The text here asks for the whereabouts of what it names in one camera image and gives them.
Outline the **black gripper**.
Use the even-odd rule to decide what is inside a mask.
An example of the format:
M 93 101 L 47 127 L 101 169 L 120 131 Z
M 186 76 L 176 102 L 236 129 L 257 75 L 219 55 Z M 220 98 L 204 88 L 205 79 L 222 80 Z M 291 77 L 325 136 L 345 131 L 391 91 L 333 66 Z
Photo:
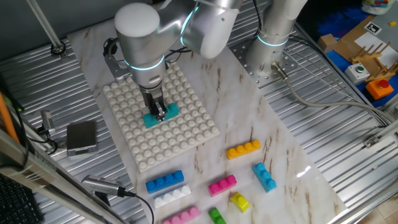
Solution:
M 152 117 L 155 120 L 163 121 L 168 111 L 164 105 L 162 85 L 158 84 L 148 88 L 140 86 L 139 88 L 146 106 L 150 109 L 150 114 Z

